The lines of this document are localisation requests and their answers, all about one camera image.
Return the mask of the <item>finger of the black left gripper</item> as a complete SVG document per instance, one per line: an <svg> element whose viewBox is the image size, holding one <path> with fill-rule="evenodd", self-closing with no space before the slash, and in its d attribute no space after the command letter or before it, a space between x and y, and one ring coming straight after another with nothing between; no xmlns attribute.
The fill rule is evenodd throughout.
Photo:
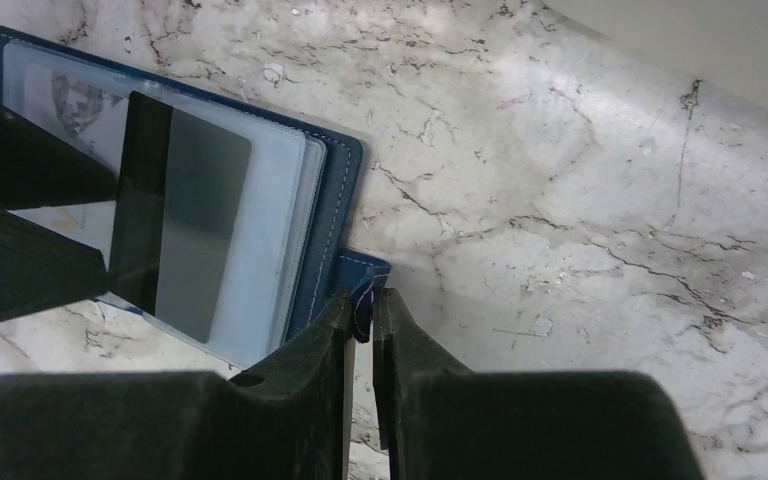
<svg viewBox="0 0 768 480"><path fill-rule="evenodd" d="M0 104L0 209L110 201L113 171Z"/></svg>
<svg viewBox="0 0 768 480"><path fill-rule="evenodd" d="M0 322L107 291L99 250L0 209Z"/></svg>

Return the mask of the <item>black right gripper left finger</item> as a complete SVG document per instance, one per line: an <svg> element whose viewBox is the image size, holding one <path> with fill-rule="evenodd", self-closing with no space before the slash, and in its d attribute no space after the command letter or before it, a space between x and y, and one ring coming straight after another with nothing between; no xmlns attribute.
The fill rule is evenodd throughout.
<svg viewBox="0 0 768 480"><path fill-rule="evenodd" d="M0 376L0 479L341 479L353 305L232 378L212 371Z"/></svg>

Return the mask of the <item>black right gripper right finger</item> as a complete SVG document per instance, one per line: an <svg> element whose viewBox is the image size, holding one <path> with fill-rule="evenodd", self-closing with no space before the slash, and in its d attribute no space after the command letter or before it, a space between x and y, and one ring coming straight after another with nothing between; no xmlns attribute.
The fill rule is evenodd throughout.
<svg viewBox="0 0 768 480"><path fill-rule="evenodd" d="M373 303L373 384L394 479L699 479L666 392L631 371L480 373Z"/></svg>

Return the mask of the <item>blue card holder wallet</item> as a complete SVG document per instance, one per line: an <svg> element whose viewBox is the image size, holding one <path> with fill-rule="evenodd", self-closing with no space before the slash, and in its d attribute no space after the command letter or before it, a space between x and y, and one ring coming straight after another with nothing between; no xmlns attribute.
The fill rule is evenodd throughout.
<svg viewBox="0 0 768 480"><path fill-rule="evenodd" d="M310 325L326 299L350 287L368 303L387 262L341 247L363 160L360 141L167 77L0 26L0 104L5 77L27 63L98 69L132 92L247 138L249 166L207 342L198 342L109 290L101 301L167 334L249 367Z"/></svg>

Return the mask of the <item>white card with crest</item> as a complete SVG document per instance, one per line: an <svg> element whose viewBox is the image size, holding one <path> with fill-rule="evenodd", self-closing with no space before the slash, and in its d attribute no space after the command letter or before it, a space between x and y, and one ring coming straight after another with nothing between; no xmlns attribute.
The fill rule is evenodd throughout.
<svg viewBox="0 0 768 480"><path fill-rule="evenodd" d="M11 213L99 250L108 262L132 89L98 69L46 63L27 63L5 79L4 105L53 138L54 159L33 165L65 195L26 202Z"/></svg>

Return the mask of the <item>white rectangular plastic tray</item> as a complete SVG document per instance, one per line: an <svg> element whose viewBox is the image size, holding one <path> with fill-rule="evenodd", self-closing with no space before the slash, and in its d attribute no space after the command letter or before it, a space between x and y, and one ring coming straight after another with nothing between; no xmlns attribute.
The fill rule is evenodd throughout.
<svg viewBox="0 0 768 480"><path fill-rule="evenodd" d="M551 1L655 63L768 109L768 1Z"/></svg>

